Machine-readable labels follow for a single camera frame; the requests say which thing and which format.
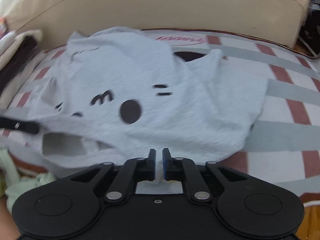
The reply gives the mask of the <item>beige leather sofa backrest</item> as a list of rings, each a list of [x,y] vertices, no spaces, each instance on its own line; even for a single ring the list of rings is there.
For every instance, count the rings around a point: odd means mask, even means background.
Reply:
[[[10,30],[41,29],[53,48],[114,26],[217,30],[293,47],[309,0],[1,0]]]

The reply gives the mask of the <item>plaid grey red blanket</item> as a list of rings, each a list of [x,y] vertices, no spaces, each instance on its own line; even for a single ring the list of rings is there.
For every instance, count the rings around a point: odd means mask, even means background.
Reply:
[[[253,44],[249,50],[241,49],[239,41],[232,38],[227,38],[226,45],[222,45],[221,38],[203,34],[189,34],[188,38],[184,38],[183,33],[172,31],[164,34],[142,33],[151,39],[166,42],[172,47],[174,54],[184,61],[199,59],[212,49],[219,49],[223,53],[223,59],[231,66],[246,70],[254,76],[267,78],[263,108],[244,147],[218,162],[286,188],[300,196],[307,205],[319,202],[319,72],[309,62],[296,58],[287,51],[263,44]],[[50,68],[65,52],[66,44],[45,53],[45,58],[34,69],[10,105],[5,109],[1,108],[2,116],[12,118],[9,116],[11,110],[22,110],[26,106],[31,92],[48,78]],[[23,132],[1,129],[1,138],[18,141],[19,133]],[[20,175],[52,172],[45,167],[23,162],[10,151],[9,154]],[[62,178],[53,172],[52,174],[56,179]],[[155,181],[141,182],[138,192],[181,192],[178,182],[166,183],[163,179],[162,150],[156,150]]]

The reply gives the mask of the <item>light green garment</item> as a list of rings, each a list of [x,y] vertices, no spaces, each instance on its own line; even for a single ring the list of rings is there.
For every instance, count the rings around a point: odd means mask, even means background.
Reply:
[[[12,213],[16,200],[27,191],[54,182],[52,172],[23,176],[18,172],[8,148],[1,145],[1,197],[7,198],[7,209]]]

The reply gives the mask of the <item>black bag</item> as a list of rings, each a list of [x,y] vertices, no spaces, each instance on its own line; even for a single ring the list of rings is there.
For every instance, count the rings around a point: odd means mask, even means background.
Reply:
[[[309,1],[297,42],[309,56],[319,58],[319,0]]]

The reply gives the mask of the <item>light grey cat t-shirt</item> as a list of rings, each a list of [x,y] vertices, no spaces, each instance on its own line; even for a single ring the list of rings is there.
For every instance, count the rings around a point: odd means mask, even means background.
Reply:
[[[58,177],[121,165],[152,148],[197,164],[221,161],[244,147],[268,87],[219,49],[187,62],[166,42],[125,27],[73,33],[48,75],[22,110],[9,112],[40,132],[1,143]]]

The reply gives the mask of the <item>cream folded garment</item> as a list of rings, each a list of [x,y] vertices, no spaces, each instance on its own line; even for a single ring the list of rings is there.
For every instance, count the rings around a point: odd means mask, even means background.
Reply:
[[[43,32],[40,29],[36,29],[17,35],[15,31],[11,31],[1,38],[1,69],[10,61],[27,36],[33,37],[39,43],[42,41]]]

